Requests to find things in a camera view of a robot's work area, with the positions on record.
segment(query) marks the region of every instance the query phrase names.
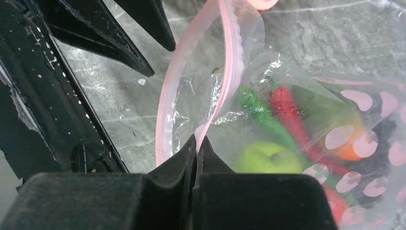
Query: ziplock bag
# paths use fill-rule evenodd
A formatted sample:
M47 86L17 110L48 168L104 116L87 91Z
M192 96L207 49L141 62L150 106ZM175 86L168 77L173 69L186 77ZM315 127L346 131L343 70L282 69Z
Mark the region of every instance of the ziplock bag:
M246 0L208 0L179 42L169 64L159 100L155 149L157 166L171 157L173 153L172 121L182 71L192 50L212 22L219 15L221 16L226 45L225 78L217 105L210 111L207 120L195 131L197 150L200 149L213 119L236 92L251 53L264 47L264 24L257 9L269 9L276 4L277 0L251 0L250 2Z
M178 78L168 80L172 91L162 91L157 164L194 130L198 141L207 131L214 150L237 173L315 177L340 229L391 229L406 200L405 84L304 74L264 48L261 17L253 7L238 7L243 4L232 4L240 56L230 57L226 48L224 68L218 63L207 76L183 76L178 89L179 68ZM256 16L248 17L248 10ZM203 92L184 87L196 78L206 80L200 82ZM185 104L199 109L184 110Z

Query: toy vegetable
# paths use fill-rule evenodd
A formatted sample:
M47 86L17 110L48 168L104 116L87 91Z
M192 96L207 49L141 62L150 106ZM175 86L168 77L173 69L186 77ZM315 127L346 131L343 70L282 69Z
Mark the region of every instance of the toy vegetable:
M337 225L340 224L342 215L349 208L346 200L340 197L334 190L328 186L323 185L328 203L330 204L331 212L333 213L334 221Z
M363 149L359 150L359 146L368 146L371 138L365 135L365 125L355 102L345 97L340 97L343 102L338 102L302 87L294 87L292 93L308 132L326 133L318 141L322 149L343 160L362 159L359 151Z
M241 86L239 93L241 95L238 100L239 104L249 111L250 115L258 126L261 127L263 132L266 133L273 142L285 146L292 152L296 153L304 169L312 167L313 163L310 162L307 157L301 154L302 151L300 150L296 141L289 134L288 130L281 123L275 120L272 115L272 111L266 102L262 101L254 91L247 87ZM331 159L329 160L329 162L319 162L324 164L327 163L326 166L334 167L335 170L333 172L336 172L339 175L345 175L346 173L350 172L350 170L344 168L335 161L332 161ZM325 181L325 183L331 187L335 187L338 181L338 178L331 175Z
M270 102L280 122L302 147L305 155L312 161L322 163L332 170L333 173L344 176L351 170L341 166L328 156L324 155L316 146L311 143L305 127L297 110L294 98L288 88L281 86L270 93Z
M239 173L302 173L303 167L296 154L268 141L253 142L238 157Z

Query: green apple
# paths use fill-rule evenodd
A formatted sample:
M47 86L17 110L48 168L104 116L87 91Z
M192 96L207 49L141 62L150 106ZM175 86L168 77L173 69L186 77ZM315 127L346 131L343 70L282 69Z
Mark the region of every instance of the green apple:
M256 141L245 147L238 156L237 173L302 173L296 154L268 141Z

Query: black metal frame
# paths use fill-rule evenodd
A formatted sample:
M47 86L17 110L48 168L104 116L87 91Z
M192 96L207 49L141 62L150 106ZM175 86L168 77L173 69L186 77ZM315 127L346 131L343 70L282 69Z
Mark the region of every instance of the black metal frame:
M70 172L79 147L89 172L128 172L38 9L12 3L0 0L0 149L17 177Z
M69 45L120 61L150 77L148 61L125 33L102 0L5 0L47 33ZM140 26L169 51L175 40L161 0L115 0Z

